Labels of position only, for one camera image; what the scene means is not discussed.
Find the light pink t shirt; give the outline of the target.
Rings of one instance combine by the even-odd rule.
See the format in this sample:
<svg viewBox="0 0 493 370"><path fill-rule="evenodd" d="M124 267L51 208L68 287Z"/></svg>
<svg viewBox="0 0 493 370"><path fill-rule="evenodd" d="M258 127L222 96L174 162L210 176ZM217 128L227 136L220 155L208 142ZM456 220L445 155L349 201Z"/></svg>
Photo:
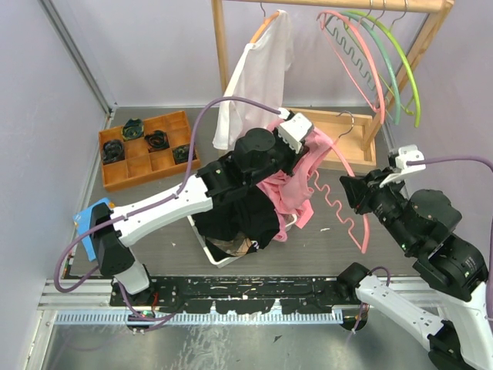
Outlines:
<svg viewBox="0 0 493 370"><path fill-rule="evenodd" d="M305 139L308 153L294 168L294 175L289 177L280 170L257 185L272 201L275 210L297 216L295 225L299 228L314 215L310 203L313 191L307 182L329 153L330 141L326 134L314 128Z"/></svg>

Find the black t shirt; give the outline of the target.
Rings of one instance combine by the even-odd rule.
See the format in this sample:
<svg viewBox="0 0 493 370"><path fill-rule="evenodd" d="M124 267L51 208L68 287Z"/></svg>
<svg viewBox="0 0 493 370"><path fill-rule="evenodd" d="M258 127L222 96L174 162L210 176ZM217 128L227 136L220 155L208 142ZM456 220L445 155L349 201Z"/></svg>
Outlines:
<svg viewBox="0 0 493 370"><path fill-rule="evenodd" d="M205 237L231 241L239 232L264 249L278 231L275 209L269 197L258 187L246 196L224 206L192 216L198 231Z"/></svg>

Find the white t shirt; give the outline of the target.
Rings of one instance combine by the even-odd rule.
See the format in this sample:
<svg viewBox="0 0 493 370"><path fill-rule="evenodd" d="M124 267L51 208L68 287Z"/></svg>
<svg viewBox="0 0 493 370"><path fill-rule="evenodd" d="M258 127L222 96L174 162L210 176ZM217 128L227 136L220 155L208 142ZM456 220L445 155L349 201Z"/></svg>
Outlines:
<svg viewBox="0 0 493 370"><path fill-rule="evenodd" d="M226 88L225 96L243 97L278 109L282 106L285 74L293 62L290 15L279 10L261 37L246 44ZM237 139L252 128L267 128L277 115L239 102L219 106L213 146L232 150Z"/></svg>

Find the orange hanger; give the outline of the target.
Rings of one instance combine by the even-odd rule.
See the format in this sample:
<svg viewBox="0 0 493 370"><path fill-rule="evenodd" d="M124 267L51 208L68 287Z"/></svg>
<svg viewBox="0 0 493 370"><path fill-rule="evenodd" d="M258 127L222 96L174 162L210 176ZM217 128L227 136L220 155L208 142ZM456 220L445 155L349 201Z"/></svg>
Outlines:
<svg viewBox="0 0 493 370"><path fill-rule="evenodd" d="M261 24L261 26L255 31L252 38L250 39L250 43L258 42L262 34L267 30L269 25L279 16L279 14L280 14L279 11L275 11L269 17L265 17L263 19L263 23Z"/></svg>

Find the salmon pink hanger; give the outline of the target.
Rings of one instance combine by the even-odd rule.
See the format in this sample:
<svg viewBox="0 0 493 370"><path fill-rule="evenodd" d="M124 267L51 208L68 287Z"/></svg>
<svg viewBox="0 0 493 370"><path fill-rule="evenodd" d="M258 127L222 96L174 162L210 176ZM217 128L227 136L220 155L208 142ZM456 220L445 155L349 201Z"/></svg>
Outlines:
<svg viewBox="0 0 493 370"><path fill-rule="evenodd" d="M367 31L366 25L360 20L355 21L351 16L334 10L321 11L317 15L317 21L350 80L373 112L380 114L378 123L383 124L387 112L384 88L371 49L361 34L361 30ZM367 88L374 93L374 100L366 94L346 62L354 66L354 71L360 75L361 82L365 82Z"/></svg>

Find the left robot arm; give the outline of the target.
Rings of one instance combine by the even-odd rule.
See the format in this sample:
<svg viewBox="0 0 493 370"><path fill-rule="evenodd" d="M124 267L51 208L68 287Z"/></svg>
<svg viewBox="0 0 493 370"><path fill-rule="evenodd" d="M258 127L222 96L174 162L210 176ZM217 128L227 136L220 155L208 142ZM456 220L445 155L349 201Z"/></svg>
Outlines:
<svg viewBox="0 0 493 370"><path fill-rule="evenodd" d="M251 129L232 151L187 176L178 186L113 209L96 205L90 238L101 275L115 277L135 304L150 303L154 287L131 246L167 224L244 198L249 189L275 173L291 175L307 152L309 133L290 122L272 131Z"/></svg>

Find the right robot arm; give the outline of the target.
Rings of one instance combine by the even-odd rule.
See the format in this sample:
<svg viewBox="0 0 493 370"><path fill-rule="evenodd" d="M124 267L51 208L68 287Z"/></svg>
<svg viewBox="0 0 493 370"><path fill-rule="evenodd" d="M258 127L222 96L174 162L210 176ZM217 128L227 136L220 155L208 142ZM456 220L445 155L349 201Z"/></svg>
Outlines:
<svg viewBox="0 0 493 370"><path fill-rule="evenodd" d="M413 268L441 297L447 317L433 315L353 263L337 276L342 301L368 303L411 334L438 369L490 369L492 329L487 316L488 269L481 252L454 234L462 219L440 190L405 198L403 182L386 183L390 169L340 177L356 214L374 214Z"/></svg>

